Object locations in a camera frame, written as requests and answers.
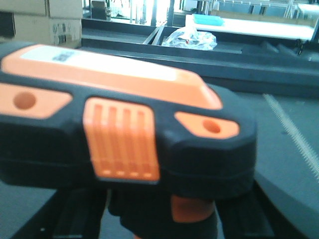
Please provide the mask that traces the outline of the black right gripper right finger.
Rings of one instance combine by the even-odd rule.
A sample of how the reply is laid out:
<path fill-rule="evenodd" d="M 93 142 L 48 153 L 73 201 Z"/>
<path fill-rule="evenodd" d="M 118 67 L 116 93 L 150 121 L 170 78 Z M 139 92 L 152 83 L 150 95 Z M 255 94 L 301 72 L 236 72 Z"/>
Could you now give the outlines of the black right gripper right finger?
<path fill-rule="evenodd" d="M 217 211 L 226 239 L 306 239 L 298 215 L 302 203 L 293 182 L 255 179 L 238 197 L 218 200 Z"/>

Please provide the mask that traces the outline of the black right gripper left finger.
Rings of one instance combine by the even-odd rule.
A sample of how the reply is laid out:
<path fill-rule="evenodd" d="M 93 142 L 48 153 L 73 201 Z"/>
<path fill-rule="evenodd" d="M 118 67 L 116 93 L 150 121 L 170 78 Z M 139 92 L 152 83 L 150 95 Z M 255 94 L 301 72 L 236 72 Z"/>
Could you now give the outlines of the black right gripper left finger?
<path fill-rule="evenodd" d="M 42 206 L 38 239 L 97 239 L 107 191 L 58 190 Z"/>

